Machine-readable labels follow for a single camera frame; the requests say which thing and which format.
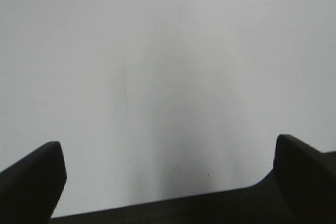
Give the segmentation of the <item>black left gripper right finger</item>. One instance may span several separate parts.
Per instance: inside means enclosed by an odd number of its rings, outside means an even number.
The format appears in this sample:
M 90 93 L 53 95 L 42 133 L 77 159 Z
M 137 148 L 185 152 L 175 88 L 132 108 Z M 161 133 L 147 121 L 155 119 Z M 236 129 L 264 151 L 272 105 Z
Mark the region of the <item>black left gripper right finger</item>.
M 273 171 L 299 223 L 335 223 L 335 152 L 321 152 L 292 135 L 277 138 Z

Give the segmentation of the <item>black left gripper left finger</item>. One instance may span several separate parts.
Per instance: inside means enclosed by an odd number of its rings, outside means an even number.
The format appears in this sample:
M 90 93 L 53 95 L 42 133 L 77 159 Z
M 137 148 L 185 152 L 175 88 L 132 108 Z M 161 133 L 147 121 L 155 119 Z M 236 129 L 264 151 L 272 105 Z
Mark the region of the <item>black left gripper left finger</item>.
M 1 223 L 48 223 L 67 180 L 59 142 L 47 142 L 1 172 Z

